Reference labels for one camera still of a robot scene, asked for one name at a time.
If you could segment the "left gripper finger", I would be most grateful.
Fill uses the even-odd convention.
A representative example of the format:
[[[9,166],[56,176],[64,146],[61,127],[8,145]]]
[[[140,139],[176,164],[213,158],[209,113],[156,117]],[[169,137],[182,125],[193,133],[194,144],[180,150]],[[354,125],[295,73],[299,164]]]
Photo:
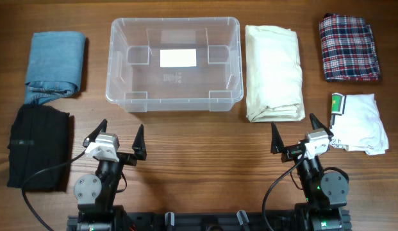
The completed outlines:
[[[91,142],[95,142],[97,136],[101,133],[101,132],[105,132],[107,129],[107,124],[108,121],[107,119],[103,119],[101,121],[101,123],[98,125],[98,127],[91,132],[83,141],[83,147],[87,148],[89,146],[89,144]]]
[[[146,160],[147,150],[144,140],[144,125],[141,124],[138,128],[135,140],[132,144],[132,150],[134,151],[134,156],[138,160]]]

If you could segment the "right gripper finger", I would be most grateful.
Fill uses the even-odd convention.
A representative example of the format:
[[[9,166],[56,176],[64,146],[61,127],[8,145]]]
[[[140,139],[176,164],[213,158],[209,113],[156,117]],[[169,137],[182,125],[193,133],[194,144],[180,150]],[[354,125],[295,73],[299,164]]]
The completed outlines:
[[[310,113],[309,117],[310,117],[311,126],[314,130],[323,129],[327,133],[329,139],[333,138],[334,136],[333,132],[328,127],[323,125],[313,113]]]
[[[271,149],[270,152],[273,154],[282,153],[284,151],[284,144],[282,138],[279,134],[278,128],[275,122],[271,122],[272,128],[272,141],[271,141]]]

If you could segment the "white printed t-shirt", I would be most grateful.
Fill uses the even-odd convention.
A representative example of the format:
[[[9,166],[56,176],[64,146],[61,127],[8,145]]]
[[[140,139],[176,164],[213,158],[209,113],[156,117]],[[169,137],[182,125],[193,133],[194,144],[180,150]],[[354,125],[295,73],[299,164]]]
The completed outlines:
[[[383,155],[389,149],[374,94],[333,93],[330,131],[334,148],[367,155]]]

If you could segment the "cream cloth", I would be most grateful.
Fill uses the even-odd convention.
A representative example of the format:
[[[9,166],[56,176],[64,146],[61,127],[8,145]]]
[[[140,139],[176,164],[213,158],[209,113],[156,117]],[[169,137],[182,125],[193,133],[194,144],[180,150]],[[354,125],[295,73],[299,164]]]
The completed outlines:
[[[246,117],[252,123],[305,118],[297,33],[279,26],[245,27]]]

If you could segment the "plaid shirt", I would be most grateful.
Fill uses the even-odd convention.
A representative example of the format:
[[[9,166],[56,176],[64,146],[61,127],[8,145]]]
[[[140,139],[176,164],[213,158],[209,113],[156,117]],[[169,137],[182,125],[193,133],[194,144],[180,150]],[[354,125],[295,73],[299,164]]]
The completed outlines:
[[[327,13],[319,35],[326,81],[381,79],[372,28],[364,18]]]

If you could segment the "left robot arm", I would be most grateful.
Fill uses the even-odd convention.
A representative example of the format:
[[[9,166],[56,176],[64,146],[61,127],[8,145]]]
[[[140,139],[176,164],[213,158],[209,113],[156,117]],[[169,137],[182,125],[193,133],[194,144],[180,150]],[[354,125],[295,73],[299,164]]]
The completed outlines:
[[[144,126],[140,125],[132,144],[133,153],[119,152],[119,139],[108,133],[107,120],[83,141],[84,156],[99,161],[94,174],[83,175],[74,185],[74,195],[78,200],[78,215],[68,218],[67,230],[136,230],[137,227],[127,215],[122,205],[114,205],[120,180],[125,180],[124,166],[136,166],[145,160],[147,151],[144,141]]]

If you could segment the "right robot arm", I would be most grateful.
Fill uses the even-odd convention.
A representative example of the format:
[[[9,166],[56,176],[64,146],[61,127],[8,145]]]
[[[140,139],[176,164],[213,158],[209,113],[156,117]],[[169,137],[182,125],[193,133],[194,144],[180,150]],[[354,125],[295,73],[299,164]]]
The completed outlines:
[[[310,114],[312,131],[297,144],[285,146],[275,123],[271,124],[270,152],[281,154],[281,161],[294,165],[284,172],[267,190],[262,202],[262,214],[269,230],[351,230],[347,205],[349,176],[337,167],[322,167],[319,155],[329,151],[333,132],[314,114]],[[306,201],[297,203],[289,212],[269,212],[265,209],[273,188],[296,170]]]

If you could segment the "clear plastic storage container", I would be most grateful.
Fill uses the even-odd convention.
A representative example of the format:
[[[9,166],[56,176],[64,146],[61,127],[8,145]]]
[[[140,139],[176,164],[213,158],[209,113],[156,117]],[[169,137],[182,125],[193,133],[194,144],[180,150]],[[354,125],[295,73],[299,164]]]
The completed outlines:
[[[162,49],[196,49],[195,67],[160,67]],[[127,112],[227,112],[244,95],[234,17],[118,18],[112,22],[106,99]]]

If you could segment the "black folded garment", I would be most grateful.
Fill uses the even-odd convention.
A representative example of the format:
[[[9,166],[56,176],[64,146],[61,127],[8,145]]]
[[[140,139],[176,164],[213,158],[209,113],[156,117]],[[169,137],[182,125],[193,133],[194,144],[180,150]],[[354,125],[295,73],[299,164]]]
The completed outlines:
[[[67,161],[69,116],[51,106],[20,107],[11,127],[8,145],[8,187],[21,188],[36,172]]]

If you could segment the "blue folded jeans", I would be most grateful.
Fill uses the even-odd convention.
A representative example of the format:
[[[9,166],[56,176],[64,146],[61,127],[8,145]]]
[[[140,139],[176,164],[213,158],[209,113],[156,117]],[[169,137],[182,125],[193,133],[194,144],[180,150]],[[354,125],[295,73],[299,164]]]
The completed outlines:
[[[81,88],[86,37],[77,31],[34,33],[25,79],[25,104],[67,98]]]

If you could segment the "white label sticker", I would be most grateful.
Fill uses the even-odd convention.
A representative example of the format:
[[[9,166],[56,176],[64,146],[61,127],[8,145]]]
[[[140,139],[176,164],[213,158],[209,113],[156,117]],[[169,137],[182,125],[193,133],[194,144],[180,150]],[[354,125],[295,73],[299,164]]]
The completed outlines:
[[[160,67],[195,67],[196,65],[196,49],[162,49],[160,51]]]

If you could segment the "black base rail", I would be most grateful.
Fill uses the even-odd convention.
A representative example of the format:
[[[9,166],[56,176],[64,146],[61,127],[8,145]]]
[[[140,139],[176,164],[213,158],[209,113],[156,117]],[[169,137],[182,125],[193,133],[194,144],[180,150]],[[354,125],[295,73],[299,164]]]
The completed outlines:
[[[268,210],[267,220],[273,230],[352,230],[348,210],[325,212],[305,216],[295,210]],[[225,214],[155,214],[128,213],[124,230],[267,230],[261,213]]]

